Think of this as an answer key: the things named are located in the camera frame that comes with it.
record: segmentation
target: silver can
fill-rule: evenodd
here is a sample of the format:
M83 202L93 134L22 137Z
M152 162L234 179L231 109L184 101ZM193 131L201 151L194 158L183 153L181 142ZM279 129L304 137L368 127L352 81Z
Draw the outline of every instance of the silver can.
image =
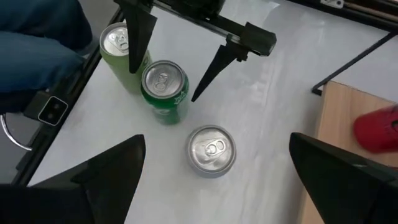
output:
M189 136L187 156L190 165L202 177L220 177L234 164L236 146L225 129L215 125L203 126Z

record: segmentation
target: black frame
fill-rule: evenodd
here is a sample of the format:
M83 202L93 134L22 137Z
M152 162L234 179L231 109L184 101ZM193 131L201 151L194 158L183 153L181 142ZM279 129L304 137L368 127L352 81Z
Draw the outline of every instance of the black frame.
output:
M119 8L110 20L109 24L122 22L123 20L124 16ZM20 161L20 163L17 165L18 173L15 176L14 180L11 182L11 185L27 186L39 164L42 162L44 155L50 148L59 130L67 119L69 113L79 99L79 96L82 93L84 87L86 87L86 84L88 83L100 60L100 46L97 46L94 52L91 53L87 61L84 63L83 68L78 72L80 74L74 76L78 77L78 79L73 80L71 83L72 85L68 87L68 89L63 88L65 86L62 85L59 85L54 89L55 95L66 95L68 97L70 103L69 107L65 112L63 118L61 119L59 125L42 125L35 133L30 142L32 150L30 152L27 152Z
M350 19L352 21L360 22L362 24L373 26L378 29L382 29L389 32L385 37L377 41L368 49L361 52L358 56L350 60L341 68L337 69L335 72L327 76L325 79L315 84L312 87L311 92L318 96L322 95L322 90L319 89L320 87L322 87L323 85L328 83L332 78L335 78L341 72L345 71L347 68L350 68L356 62L360 61L362 58L364 58L365 56L367 56L368 54L370 54L371 52L373 52L374 50L385 44L388 40L391 40L393 37L397 35L398 32L398 22L394 22L388 19L383 19L381 17L367 14L365 12L355 11L353 9L345 7L337 9L320 3L320 0L288 0L288 1L301 4L303 6L311 7L313 9L317 9L319 11L326 12L334 16L339 16L346 19Z
M364 58L365 56L367 56L368 54L370 54L371 52L373 52L377 48L381 47L383 44L385 44L387 41L391 40L396 35L397 35L396 33L392 33L392 32L387 34L385 37L383 37L382 39L377 41L375 44L370 46L368 49L366 49L363 52L361 52L358 56L356 56L355 58L350 60L348 63L343 65L341 68L337 69L335 72L333 72L332 74L328 75L325 79L323 79L322 81L320 81L317 84L315 84L312 87L311 92L316 94L316 95L318 95L318 96L321 96L322 95L322 90L319 89L321 86L323 86L324 84L328 83L332 78L335 78L341 72L345 71L347 68L350 68L356 62L360 61L362 58Z

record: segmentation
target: red object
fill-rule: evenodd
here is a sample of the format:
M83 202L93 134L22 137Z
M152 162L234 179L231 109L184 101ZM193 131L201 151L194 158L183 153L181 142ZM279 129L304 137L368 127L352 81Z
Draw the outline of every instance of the red object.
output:
M370 152L398 151L398 105L358 117L354 122L354 135Z

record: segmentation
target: pull tab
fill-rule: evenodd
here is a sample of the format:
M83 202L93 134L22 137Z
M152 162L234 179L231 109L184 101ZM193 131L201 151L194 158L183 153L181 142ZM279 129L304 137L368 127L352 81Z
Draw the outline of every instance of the pull tab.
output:
M154 83L154 89L158 93L163 93L169 82L169 76L166 73L161 73L158 77L156 82Z
M126 28L115 30L108 36L109 42L114 45L121 52L128 52L129 50L129 34Z
M205 147L205 153L207 156L215 156L224 153L226 149L226 144L222 139L217 139L210 142Z

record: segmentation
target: wooden board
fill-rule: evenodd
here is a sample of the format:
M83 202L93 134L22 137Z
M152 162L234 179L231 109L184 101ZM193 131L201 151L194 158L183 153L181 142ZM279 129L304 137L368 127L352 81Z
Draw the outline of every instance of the wooden board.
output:
M371 154L358 145L352 131L358 116L393 105L394 102L336 82L329 82L324 87L322 98L323 105L315 135L317 139L376 162L398 167L398 152ZM301 211L298 223L323 223L307 191L303 194Z

